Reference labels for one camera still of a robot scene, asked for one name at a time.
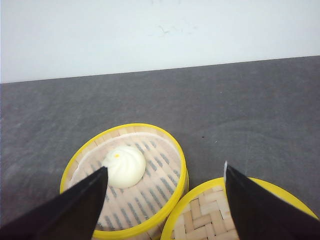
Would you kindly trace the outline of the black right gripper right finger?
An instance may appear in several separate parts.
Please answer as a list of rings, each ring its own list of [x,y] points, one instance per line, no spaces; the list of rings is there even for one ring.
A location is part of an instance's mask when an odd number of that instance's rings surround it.
[[[230,214],[241,240],[318,240],[320,221],[224,164]]]

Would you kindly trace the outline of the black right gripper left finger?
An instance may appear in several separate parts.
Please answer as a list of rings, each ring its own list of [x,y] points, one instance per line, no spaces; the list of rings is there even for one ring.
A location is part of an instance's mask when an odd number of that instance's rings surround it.
[[[62,194],[0,229],[2,240],[90,240],[101,214],[108,169],[101,167]]]

